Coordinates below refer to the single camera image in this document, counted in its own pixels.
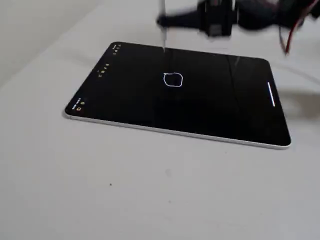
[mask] white surface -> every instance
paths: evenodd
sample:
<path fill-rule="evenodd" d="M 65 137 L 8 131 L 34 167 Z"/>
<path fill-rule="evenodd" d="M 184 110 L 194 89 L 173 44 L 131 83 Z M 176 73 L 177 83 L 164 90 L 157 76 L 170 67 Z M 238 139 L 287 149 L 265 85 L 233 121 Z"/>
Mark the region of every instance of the white surface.
<path fill-rule="evenodd" d="M 0 90 L 0 239 L 318 240 L 320 35 L 311 22 L 287 59 L 273 29 L 235 30 L 230 42 L 168 34 L 170 47 L 270 60 L 289 150 L 62 117 L 111 42 L 161 45 L 158 4 L 142 3 L 97 8 Z"/>
<path fill-rule="evenodd" d="M 0 87 L 103 0 L 1 0 Z"/>

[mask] wall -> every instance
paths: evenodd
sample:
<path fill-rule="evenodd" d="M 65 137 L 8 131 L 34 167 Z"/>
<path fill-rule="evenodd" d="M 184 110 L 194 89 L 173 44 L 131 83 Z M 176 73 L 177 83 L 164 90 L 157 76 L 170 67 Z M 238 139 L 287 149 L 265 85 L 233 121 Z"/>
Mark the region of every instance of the wall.
<path fill-rule="evenodd" d="M 0 87 L 103 0 L 0 0 Z"/>

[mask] tablet screen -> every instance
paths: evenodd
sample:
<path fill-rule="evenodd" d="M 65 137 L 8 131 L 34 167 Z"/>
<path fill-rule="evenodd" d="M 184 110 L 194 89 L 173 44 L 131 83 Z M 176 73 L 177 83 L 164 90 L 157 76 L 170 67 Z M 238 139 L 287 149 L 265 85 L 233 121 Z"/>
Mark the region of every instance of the tablet screen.
<path fill-rule="evenodd" d="M 77 91 L 70 116 L 288 146 L 269 63 L 115 42 Z"/>

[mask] small icon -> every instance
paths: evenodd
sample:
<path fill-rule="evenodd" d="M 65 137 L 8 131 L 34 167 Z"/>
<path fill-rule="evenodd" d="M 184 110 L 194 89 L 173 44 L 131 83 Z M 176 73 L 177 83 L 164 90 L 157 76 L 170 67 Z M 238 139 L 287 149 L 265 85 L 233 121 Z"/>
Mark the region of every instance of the small icon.
<path fill-rule="evenodd" d="M 180 88 L 184 82 L 184 77 L 178 72 L 164 73 L 163 81 L 168 87 Z"/>

